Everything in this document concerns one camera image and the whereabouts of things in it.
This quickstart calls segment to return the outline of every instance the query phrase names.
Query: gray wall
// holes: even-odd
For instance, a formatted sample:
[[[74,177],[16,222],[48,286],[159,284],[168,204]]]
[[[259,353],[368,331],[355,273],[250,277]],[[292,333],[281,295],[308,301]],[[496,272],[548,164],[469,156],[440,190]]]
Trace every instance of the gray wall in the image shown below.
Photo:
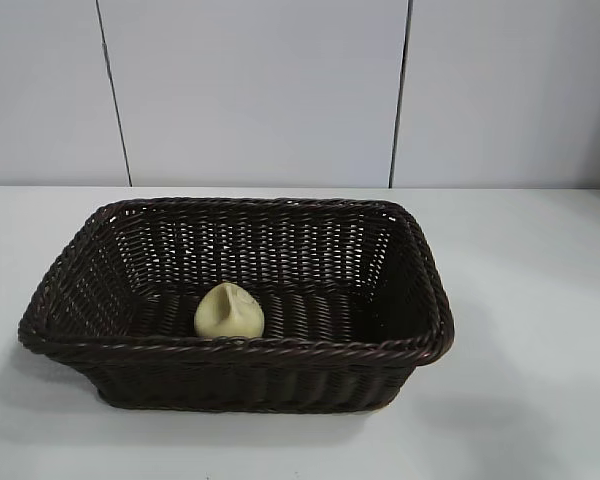
[[[101,0],[137,185],[386,186],[407,0]],[[395,186],[600,187],[600,0],[414,0]],[[0,0],[0,184],[127,182],[95,0]]]
[[[600,187],[600,0],[415,0],[395,185]]]

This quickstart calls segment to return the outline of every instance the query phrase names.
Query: yellow object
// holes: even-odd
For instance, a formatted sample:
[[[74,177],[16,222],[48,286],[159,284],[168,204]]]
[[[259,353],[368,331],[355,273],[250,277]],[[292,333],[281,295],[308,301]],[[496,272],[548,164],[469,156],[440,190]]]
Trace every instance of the yellow object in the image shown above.
[[[264,313],[244,288],[221,283],[207,293],[193,319],[201,337],[261,337]]]

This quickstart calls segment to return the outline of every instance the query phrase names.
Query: panel seam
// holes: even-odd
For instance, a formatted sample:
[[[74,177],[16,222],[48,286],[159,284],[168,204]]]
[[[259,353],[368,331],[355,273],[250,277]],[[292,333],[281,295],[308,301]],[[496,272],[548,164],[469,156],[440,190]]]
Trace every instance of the panel seam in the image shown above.
[[[407,1],[407,18],[404,27],[404,43],[402,45],[402,64],[400,65],[400,79],[398,85],[398,99],[396,102],[396,116],[393,122],[393,143],[391,146],[391,167],[389,168],[389,188],[393,188],[393,177],[396,171],[396,153],[398,151],[398,136],[400,133],[400,117],[402,116],[402,99],[404,94],[404,80],[407,72],[407,56],[409,53],[409,36],[411,34],[411,17],[413,14],[414,0]]]
[[[98,13],[98,24],[100,25],[100,38],[102,40],[102,54],[104,55],[104,63],[107,68],[107,77],[109,78],[109,86],[111,87],[111,96],[113,98],[113,106],[116,112],[116,121],[118,122],[118,133],[120,135],[120,145],[122,146],[122,155],[124,156],[124,164],[127,170],[127,181],[129,186],[133,187],[131,180],[131,169],[129,168],[129,157],[127,155],[127,145],[124,140],[124,132],[122,130],[122,120],[120,119],[120,109],[118,108],[118,97],[116,95],[116,87],[113,82],[113,74],[111,73],[111,60],[109,58],[109,49],[107,48],[107,40],[104,34],[104,23],[102,21],[102,12],[100,11],[100,1],[96,2],[96,12]]]

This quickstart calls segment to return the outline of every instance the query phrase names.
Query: table surface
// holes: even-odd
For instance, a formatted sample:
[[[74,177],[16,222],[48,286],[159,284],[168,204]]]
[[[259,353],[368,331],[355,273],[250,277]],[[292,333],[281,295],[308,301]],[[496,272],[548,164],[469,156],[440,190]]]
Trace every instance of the table surface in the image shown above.
[[[422,225],[456,342],[372,414],[111,408],[16,340],[98,206],[156,196],[346,197]],[[600,192],[0,187],[0,479],[600,479]]]

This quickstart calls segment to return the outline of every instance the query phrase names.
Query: rectangular basket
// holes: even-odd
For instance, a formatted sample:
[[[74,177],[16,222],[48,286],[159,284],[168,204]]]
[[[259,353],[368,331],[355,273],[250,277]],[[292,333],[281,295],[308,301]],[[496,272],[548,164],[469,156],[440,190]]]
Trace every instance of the rectangular basket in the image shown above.
[[[249,291],[263,338],[196,337],[215,285]],[[419,226],[383,201],[165,198],[100,208],[44,276],[26,348],[125,408],[346,412],[388,404],[453,321]]]

